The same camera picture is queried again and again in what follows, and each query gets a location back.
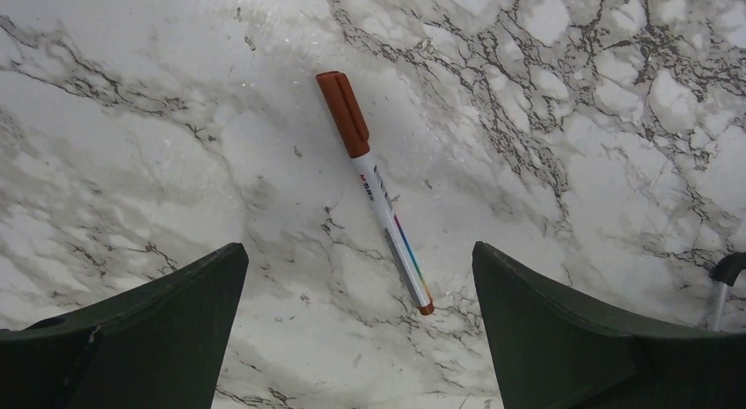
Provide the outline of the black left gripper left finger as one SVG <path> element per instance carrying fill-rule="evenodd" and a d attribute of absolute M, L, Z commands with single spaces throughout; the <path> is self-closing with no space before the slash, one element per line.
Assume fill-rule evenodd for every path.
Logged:
<path fill-rule="evenodd" d="M 210 407 L 248 265 L 231 243 L 106 300 L 2 330 L 2 407 Z"/>

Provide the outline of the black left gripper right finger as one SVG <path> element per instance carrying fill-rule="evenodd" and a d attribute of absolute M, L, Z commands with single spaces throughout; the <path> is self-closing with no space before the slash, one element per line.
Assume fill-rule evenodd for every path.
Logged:
<path fill-rule="evenodd" d="M 745 336 L 623 310 L 490 244 L 472 273 L 507 408 L 742 408 Z"/>

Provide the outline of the white brown whiteboard marker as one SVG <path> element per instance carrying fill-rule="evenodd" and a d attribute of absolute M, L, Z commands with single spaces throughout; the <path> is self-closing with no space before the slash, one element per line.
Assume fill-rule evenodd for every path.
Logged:
<path fill-rule="evenodd" d="M 423 316 L 435 311 L 433 298 L 419 268 L 402 225 L 393 209 L 384 180 L 370 153 L 352 159 L 356 174 L 384 233 L 394 262 L 412 297 L 414 306 Z"/>

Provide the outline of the brown marker cap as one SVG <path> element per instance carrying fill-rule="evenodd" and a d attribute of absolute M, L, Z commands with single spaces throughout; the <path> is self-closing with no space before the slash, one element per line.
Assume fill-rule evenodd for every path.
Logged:
<path fill-rule="evenodd" d="M 317 74 L 316 80 L 348 155 L 369 153 L 369 130 L 347 75 L 327 71 Z"/>

